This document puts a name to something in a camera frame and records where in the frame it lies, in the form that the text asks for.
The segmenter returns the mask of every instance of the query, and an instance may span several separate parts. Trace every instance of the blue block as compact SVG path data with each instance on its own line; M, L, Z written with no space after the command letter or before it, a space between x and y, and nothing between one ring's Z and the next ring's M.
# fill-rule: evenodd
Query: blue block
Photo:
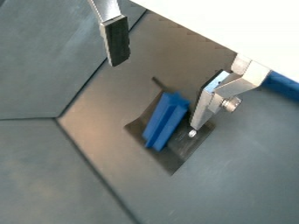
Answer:
M272 72L262 86L272 89L287 98L299 101L299 83L286 78L282 74Z
M143 133L147 148L152 147L156 151L163 149L188 106L190 102L180 97L179 93L163 94Z

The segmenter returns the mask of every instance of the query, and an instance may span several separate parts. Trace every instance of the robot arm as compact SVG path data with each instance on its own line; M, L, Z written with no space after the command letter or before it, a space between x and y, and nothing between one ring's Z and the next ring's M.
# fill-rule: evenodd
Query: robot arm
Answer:
M98 17L108 63L115 67L130 57L127 17L122 15L118 0L88 0L88 3Z
M238 55L231 66L232 73L220 71L202 88L198 105L191 116L194 137L196 130L218 114L222 108L234 112L240 104L236 95L260 86L271 70L247 57Z

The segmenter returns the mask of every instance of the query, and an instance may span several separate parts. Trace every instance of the gray panel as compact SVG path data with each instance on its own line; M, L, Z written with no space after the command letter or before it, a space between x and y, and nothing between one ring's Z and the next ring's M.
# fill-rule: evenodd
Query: gray panel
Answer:
M144 9L120 7L132 26ZM88 1L7 1L0 53L0 119L58 116L106 58Z
M155 14L131 43L131 60L103 66L60 123L136 215L154 224L298 223L299 105L264 90L243 94L170 177L123 127L159 92L152 76L195 100L234 52Z
M5 2L5 0L0 0L0 7L1 7L1 5L3 5L4 2Z
M3 224L132 223L54 120L0 122Z

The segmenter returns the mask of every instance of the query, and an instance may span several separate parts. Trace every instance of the gray wall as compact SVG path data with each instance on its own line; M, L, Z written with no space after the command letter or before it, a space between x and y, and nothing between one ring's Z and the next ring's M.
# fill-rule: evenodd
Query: gray wall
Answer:
M4 1L5 1L5 0L0 0L0 7L1 7L1 4L4 3Z
M120 7L132 26L144 9ZM88 1L7 0L0 53L0 119L59 116L107 57Z

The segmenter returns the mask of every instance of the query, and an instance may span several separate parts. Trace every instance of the metal bracket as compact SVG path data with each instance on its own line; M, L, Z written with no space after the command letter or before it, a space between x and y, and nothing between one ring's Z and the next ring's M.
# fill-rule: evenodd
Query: metal bracket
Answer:
M238 55L231 66L232 73L219 71L202 88L198 105L191 117L195 130L224 108L234 112L240 104L238 94L260 86L271 70L247 57Z

